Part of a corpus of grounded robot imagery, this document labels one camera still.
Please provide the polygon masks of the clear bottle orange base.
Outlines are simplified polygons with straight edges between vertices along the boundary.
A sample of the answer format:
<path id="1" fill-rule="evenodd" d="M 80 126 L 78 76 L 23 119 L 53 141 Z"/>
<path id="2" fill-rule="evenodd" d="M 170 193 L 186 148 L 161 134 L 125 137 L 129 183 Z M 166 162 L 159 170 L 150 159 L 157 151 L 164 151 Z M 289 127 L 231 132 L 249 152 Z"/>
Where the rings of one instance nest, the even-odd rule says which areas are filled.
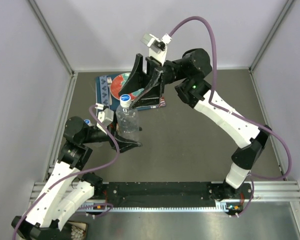
<path id="1" fill-rule="evenodd" d="M 139 113 L 137 109 L 131 108 L 131 105 L 128 108 L 123 108 L 119 102 L 115 111 L 118 132 L 121 137 L 138 142 L 140 140 Z"/>

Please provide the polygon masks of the white bottle cap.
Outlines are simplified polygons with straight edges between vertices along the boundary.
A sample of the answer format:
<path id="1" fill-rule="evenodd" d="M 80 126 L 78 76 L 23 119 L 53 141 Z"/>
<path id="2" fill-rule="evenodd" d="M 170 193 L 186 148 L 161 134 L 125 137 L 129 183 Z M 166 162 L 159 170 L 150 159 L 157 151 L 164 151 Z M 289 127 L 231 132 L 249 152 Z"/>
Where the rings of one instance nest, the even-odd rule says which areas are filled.
<path id="1" fill-rule="evenodd" d="M 132 103 L 132 98 L 129 94 L 123 94 L 119 98 L 120 106 L 123 108 L 129 108 Z"/>

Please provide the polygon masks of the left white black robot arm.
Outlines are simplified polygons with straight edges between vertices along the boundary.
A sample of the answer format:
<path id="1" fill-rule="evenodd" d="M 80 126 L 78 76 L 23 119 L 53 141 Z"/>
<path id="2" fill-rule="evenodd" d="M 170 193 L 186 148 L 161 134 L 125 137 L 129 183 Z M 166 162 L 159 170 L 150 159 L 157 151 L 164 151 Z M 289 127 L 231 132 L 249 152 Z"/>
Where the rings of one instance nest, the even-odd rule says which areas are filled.
<path id="1" fill-rule="evenodd" d="M 78 236 L 69 219 L 87 200 L 105 194 L 102 178 L 83 170 L 92 154 L 86 144 L 110 142 L 118 154 L 142 146 L 119 136 L 114 126 L 98 128 L 78 116 L 66 121 L 63 136 L 66 142 L 39 196 L 22 216 L 12 220 L 13 239 L 70 240 Z"/>

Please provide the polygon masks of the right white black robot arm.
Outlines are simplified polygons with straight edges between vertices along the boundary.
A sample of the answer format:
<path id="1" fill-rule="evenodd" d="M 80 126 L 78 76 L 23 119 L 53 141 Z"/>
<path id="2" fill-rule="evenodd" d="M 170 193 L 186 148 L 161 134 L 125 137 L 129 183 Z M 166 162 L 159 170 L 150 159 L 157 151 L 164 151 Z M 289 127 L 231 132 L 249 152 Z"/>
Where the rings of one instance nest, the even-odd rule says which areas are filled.
<path id="1" fill-rule="evenodd" d="M 213 70 L 209 54 L 202 48 L 186 51 L 182 58 L 160 63 L 153 56 L 144 58 L 136 54 L 132 71 L 119 95 L 137 90 L 141 93 L 132 102 L 133 109 L 156 104 L 161 100 L 165 85 L 181 81 L 175 86 L 180 100 L 197 112 L 211 119 L 236 143 L 231 156 L 232 164 L 219 189 L 212 190 L 216 200 L 235 198 L 263 152 L 269 138 L 268 126 L 255 126 L 236 117 L 236 111 L 227 113 L 230 106 L 214 91 L 205 77 Z"/>

